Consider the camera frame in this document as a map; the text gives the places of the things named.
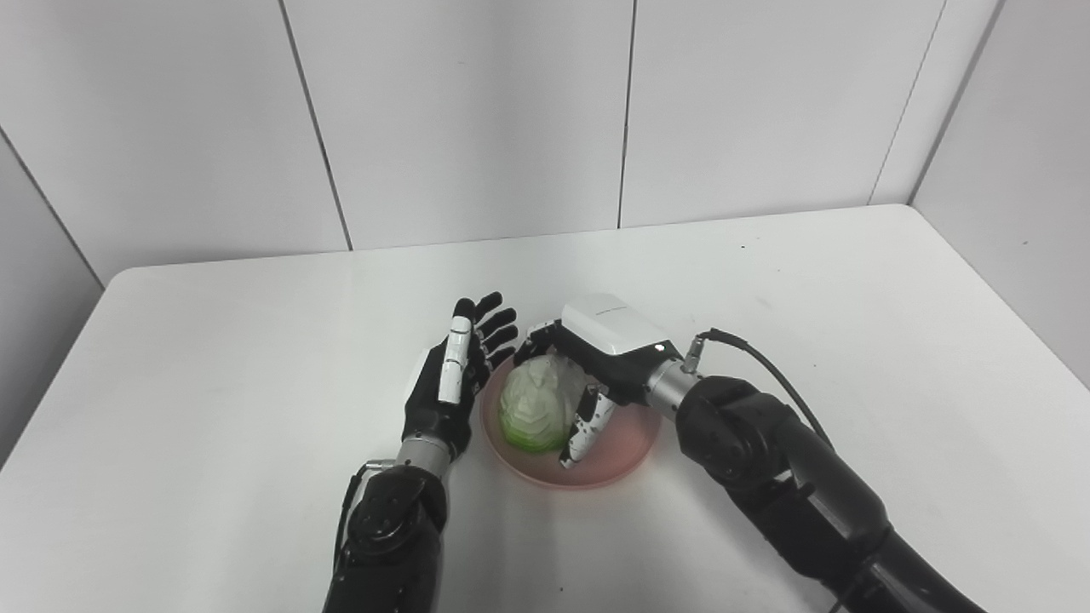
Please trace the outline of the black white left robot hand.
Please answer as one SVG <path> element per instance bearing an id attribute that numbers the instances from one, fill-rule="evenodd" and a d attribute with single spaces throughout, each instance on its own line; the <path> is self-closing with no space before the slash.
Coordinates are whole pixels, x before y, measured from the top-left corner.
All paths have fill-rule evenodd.
<path id="1" fill-rule="evenodd" d="M 514 354 L 517 312 L 502 305 L 502 292 L 493 291 L 479 301 L 460 299 L 455 317 L 467 318 L 467 361 L 456 369 L 459 395 L 447 401 L 440 397 L 443 368 L 446 364 L 448 338 L 426 353 L 416 384 L 404 405 L 402 438 L 431 438 L 440 443 L 451 461 L 467 450 L 472 428 L 468 419 L 476 396 L 491 380 L 493 372 Z"/>

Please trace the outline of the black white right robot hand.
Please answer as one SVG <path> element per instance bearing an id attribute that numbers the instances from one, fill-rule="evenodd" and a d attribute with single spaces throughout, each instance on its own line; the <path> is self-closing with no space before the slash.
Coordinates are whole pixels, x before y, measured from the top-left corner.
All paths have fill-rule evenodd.
<path id="1" fill-rule="evenodd" d="M 585 295 L 565 304 L 560 318 L 529 330 L 513 363 L 548 352 L 568 358 L 592 380 L 559 454 L 564 469 L 583 461 L 616 408 L 637 404 L 674 421 L 697 384 L 682 372 L 685 357 L 666 330 L 615 295 Z"/>

